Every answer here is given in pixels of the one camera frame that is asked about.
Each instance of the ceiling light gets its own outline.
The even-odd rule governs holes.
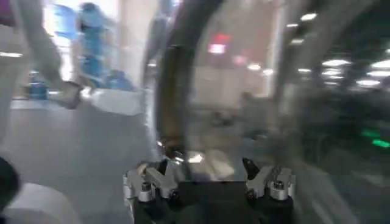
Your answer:
[[[337,67],[337,66],[347,65],[347,64],[351,64],[351,62],[345,61],[345,60],[337,60],[336,59],[336,60],[325,61],[325,62],[323,62],[322,65],[329,66],[329,67]]]
[[[375,85],[379,84],[380,82],[376,81],[376,80],[367,79],[367,80],[359,80],[356,83],[359,85],[362,85],[362,86],[375,86]]]
[[[313,20],[315,17],[317,17],[317,13],[308,13],[306,15],[303,15],[300,20],[302,21],[310,21]]]
[[[292,28],[292,27],[298,27],[299,25],[297,23],[291,23],[287,24],[287,27]]]
[[[327,84],[327,85],[337,85],[338,83],[336,83],[336,82],[325,82],[325,84]]]
[[[264,75],[269,76],[269,75],[272,75],[274,73],[274,70],[264,69],[263,73],[264,73]]]
[[[224,44],[211,44],[208,47],[209,53],[212,54],[224,54],[226,49],[226,45]]]
[[[248,69],[252,71],[259,71],[261,69],[261,66],[259,64],[252,63],[248,65]]]
[[[299,45],[303,43],[303,39],[292,39],[291,44],[292,45]]]
[[[337,76],[337,75],[331,75],[329,76],[330,79],[343,79],[343,76]]]
[[[342,71],[340,69],[327,69],[322,74],[323,75],[340,75]]]
[[[196,156],[190,158],[190,159],[188,160],[188,162],[189,162],[189,163],[200,163],[202,160],[203,160],[203,157],[200,156],[200,155],[198,154],[198,155],[196,155]]]
[[[378,61],[371,66],[374,68],[390,68],[390,60]]]
[[[0,52],[0,57],[20,58],[22,56],[23,54],[19,53]]]
[[[367,75],[371,75],[374,77],[387,77],[390,76],[390,71],[372,71],[368,72]]]
[[[301,73],[309,73],[309,72],[311,72],[311,70],[307,69],[307,68],[299,68],[298,71],[301,72]]]

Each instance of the gray floor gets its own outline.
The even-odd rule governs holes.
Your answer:
[[[63,192],[86,224],[128,223],[122,174],[149,154],[138,117],[53,105],[12,110],[2,150],[26,182]]]

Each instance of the silver bracket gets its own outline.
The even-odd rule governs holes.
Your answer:
[[[256,198],[264,196],[264,190],[269,188],[270,196],[276,200],[294,198],[296,178],[289,168],[280,166],[264,166],[253,180],[246,183],[248,191],[253,191]]]
[[[170,162],[168,162],[167,170],[170,169]],[[123,192],[125,202],[134,198],[139,198],[142,192],[142,184],[144,182],[150,182],[152,184],[152,190],[160,190],[160,195],[163,198],[170,198],[171,194],[178,188],[173,175],[166,172],[166,175],[162,175],[156,168],[141,165],[142,168],[128,171],[123,176]]]

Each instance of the metal screw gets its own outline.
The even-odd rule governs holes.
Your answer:
[[[151,191],[152,190],[152,184],[150,184],[150,182],[143,182],[142,183],[142,186],[141,186],[141,190],[143,192],[147,192],[147,191]]]
[[[278,190],[283,190],[285,188],[285,185],[281,181],[275,181],[274,188]]]
[[[246,193],[245,193],[245,196],[248,200],[253,200],[253,199],[256,199],[256,193],[253,189],[251,190],[248,190]]]
[[[178,193],[177,191],[173,191],[173,192],[170,194],[169,199],[170,199],[170,200],[177,200],[177,199],[179,199],[179,197],[180,197],[179,193]]]

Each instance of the white wall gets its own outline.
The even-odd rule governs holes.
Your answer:
[[[120,0],[120,58],[118,68],[125,71],[132,83],[141,87],[146,43],[158,0]]]

